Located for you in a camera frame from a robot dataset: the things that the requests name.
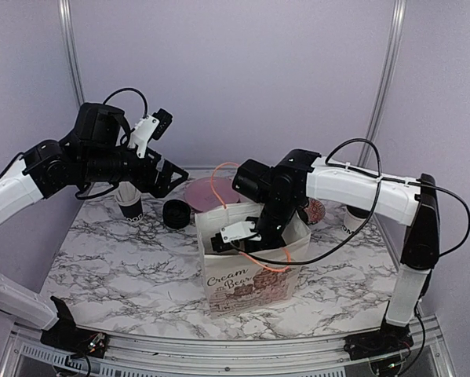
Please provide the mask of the paper takeout bag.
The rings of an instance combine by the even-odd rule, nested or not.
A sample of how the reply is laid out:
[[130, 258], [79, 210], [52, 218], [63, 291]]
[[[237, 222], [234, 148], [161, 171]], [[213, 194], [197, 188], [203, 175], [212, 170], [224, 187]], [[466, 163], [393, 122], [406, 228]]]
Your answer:
[[222, 205], [207, 212], [196, 212], [195, 227], [210, 316], [231, 316], [291, 298], [301, 271], [299, 266], [262, 264], [237, 254], [237, 250], [213, 251], [211, 237], [226, 225], [244, 221], [247, 217], [258, 217], [263, 206], [241, 196], [239, 203], [226, 204], [213, 187], [214, 178], [225, 177], [216, 171], [208, 177]]

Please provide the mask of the white paper cup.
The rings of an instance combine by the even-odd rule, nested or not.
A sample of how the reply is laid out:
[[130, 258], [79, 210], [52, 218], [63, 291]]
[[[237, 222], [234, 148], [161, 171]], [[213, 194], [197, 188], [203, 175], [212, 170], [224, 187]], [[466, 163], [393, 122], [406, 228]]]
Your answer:
[[344, 220], [342, 224], [342, 231], [346, 236], [351, 235], [357, 230], [362, 223], [368, 218], [369, 212], [367, 210], [359, 209], [357, 207], [346, 206], [344, 213]]

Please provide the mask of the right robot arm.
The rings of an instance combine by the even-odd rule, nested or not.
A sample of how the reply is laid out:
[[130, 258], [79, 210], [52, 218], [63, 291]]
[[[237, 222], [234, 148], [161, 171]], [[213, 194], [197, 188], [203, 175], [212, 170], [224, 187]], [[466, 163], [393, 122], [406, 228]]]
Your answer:
[[401, 266], [373, 346], [388, 352], [403, 338], [402, 328], [414, 315], [440, 255], [440, 220], [435, 180], [386, 176], [336, 163], [317, 152], [294, 149], [269, 167], [248, 159], [238, 169], [232, 188], [263, 206], [255, 232], [273, 241], [309, 199], [324, 199], [374, 212], [406, 226]]

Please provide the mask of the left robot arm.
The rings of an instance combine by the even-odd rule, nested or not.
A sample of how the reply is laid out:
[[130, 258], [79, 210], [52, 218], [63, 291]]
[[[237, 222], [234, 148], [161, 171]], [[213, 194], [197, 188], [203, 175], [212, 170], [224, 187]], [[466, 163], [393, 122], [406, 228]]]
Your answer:
[[186, 182], [188, 172], [148, 147], [173, 117], [164, 109], [145, 115], [135, 127], [125, 112], [108, 104], [84, 103], [74, 128], [59, 141], [46, 140], [21, 152], [0, 174], [0, 225], [21, 210], [73, 185], [76, 198], [93, 199], [89, 190], [105, 182], [133, 202], [141, 193], [164, 198]]

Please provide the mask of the stack of black lids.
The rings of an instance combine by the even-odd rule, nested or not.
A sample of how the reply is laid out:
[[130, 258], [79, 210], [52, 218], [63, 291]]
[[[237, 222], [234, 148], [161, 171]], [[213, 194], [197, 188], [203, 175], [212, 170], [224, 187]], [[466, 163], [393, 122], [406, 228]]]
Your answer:
[[191, 208], [183, 200], [168, 200], [162, 208], [162, 219], [168, 228], [183, 229], [190, 224]]

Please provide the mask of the black cup with straws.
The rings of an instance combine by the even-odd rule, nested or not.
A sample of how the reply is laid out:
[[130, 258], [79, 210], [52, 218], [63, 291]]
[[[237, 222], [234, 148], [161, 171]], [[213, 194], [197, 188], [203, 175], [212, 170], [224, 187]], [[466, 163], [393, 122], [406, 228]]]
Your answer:
[[128, 223], [136, 225], [143, 219], [141, 192], [131, 183], [119, 184], [115, 191], [115, 201]]

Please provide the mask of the red patterned small bowl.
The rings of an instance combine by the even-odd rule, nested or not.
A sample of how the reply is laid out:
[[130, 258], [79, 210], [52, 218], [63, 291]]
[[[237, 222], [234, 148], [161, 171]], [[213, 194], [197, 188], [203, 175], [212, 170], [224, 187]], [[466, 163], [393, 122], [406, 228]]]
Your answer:
[[305, 207], [300, 208], [298, 214], [305, 224], [315, 225], [324, 219], [326, 208], [321, 201], [309, 198], [308, 204]]

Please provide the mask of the pink plate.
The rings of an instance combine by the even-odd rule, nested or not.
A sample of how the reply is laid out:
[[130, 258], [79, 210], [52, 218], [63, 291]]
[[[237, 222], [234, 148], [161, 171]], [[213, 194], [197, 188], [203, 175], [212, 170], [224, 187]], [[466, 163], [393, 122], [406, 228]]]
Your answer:
[[[214, 178], [213, 187], [226, 204], [240, 202], [240, 195], [232, 189], [230, 178]], [[196, 212], [207, 212], [222, 205], [210, 186], [210, 177], [189, 183], [184, 192], [184, 200]]]

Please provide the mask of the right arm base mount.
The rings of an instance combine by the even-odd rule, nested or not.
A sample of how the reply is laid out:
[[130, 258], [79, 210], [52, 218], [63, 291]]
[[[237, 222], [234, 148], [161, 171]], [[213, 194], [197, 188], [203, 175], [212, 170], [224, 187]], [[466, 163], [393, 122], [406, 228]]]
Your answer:
[[351, 361], [410, 350], [413, 345], [409, 325], [399, 327], [388, 324], [385, 320], [377, 330], [344, 338], [344, 351], [348, 353]]

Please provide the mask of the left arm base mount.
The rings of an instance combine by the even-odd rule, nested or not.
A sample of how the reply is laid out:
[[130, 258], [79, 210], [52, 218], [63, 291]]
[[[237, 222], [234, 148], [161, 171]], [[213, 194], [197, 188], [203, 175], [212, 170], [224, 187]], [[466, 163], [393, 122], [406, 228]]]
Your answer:
[[57, 322], [49, 330], [42, 330], [41, 344], [81, 357], [102, 359], [106, 353], [108, 335], [78, 327], [66, 303], [54, 296], [50, 298], [56, 307]]

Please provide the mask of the right aluminium frame post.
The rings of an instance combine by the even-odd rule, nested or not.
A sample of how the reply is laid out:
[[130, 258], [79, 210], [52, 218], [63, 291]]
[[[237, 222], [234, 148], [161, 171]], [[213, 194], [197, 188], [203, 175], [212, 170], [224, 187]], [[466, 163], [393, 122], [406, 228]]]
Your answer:
[[386, 54], [381, 70], [381, 78], [377, 88], [377, 94], [373, 104], [373, 110], [370, 115], [370, 121], [366, 132], [366, 139], [371, 142], [375, 142], [376, 136], [381, 128], [385, 102], [395, 73], [400, 43], [403, 35], [406, 4], [406, 0], [395, 0], [393, 2], [392, 20], [388, 33]]

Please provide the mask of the aluminium front rail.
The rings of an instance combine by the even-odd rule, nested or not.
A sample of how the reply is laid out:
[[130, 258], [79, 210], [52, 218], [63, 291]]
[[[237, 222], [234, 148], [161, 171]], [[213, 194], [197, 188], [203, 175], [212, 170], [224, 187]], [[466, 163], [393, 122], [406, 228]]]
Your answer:
[[0, 376], [454, 376], [435, 317], [410, 325], [411, 348], [353, 360], [343, 335], [300, 339], [174, 339], [109, 332], [101, 358], [71, 359], [15, 324]]

